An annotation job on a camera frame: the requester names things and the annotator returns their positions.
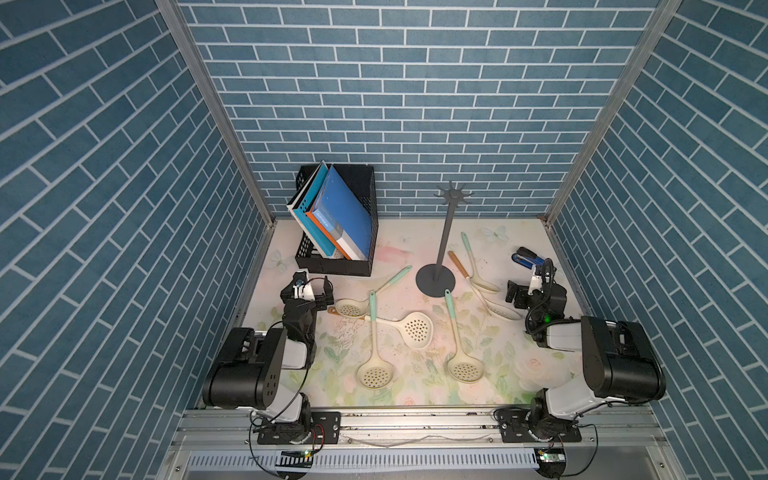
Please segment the vertical mint skimmer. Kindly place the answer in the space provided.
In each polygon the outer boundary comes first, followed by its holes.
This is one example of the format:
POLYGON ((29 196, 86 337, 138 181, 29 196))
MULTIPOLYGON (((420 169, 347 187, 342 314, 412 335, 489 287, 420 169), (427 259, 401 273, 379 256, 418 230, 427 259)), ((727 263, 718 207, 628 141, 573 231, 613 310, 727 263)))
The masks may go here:
POLYGON ((368 389, 380 389, 387 386, 394 377, 394 366, 384 361, 378 353, 377 344, 377 296, 375 291, 369 293, 371 344, 372 352, 369 360, 362 364, 357 372, 357 381, 368 389))

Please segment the dark grey utensil rack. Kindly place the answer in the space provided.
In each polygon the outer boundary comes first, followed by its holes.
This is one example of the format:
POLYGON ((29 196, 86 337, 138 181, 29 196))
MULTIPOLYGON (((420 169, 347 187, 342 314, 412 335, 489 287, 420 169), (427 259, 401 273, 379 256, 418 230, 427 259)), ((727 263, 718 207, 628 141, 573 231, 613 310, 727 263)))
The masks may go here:
POLYGON ((438 186, 439 193, 436 197, 441 197, 447 205, 447 213, 440 239, 440 245, 436 261, 426 264, 419 269, 416 274, 416 285, 425 295, 432 298, 440 298, 444 291, 452 291, 456 280, 451 270, 443 265, 449 235, 452 228, 455 212, 460 203, 468 203, 467 198, 472 192, 466 191, 464 185, 455 185, 450 181, 447 188, 438 186))

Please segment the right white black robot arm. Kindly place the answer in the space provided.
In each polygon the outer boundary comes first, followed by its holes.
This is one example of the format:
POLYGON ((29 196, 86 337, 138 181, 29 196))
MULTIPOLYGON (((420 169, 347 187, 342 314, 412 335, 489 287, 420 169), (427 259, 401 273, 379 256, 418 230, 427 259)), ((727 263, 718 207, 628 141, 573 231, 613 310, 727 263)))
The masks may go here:
POLYGON ((526 408, 494 411, 505 443, 578 442, 578 420, 615 404, 664 396, 666 381, 651 342, 636 322, 564 315, 567 290, 551 259, 532 267, 527 286, 507 282, 505 301, 526 312, 525 333, 546 350, 576 352, 581 367, 564 385, 539 390, 526 408))

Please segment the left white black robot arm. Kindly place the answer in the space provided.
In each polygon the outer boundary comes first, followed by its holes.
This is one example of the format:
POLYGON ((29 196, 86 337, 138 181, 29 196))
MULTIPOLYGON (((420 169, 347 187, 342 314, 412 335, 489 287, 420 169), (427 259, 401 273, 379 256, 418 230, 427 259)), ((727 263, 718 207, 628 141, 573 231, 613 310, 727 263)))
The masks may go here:
POLYGON ((209 370, 202 390, 210 407, 244 409, 260 445, 336 444, 341 414, 314 411, 301 386, 280 383, 283 373, 308 373, 315 354, 317 314, 334 303, 333 285, 319 287, 306 270, 293 274, 280 292, 282 319, 265 332, 232 329, 209 370))

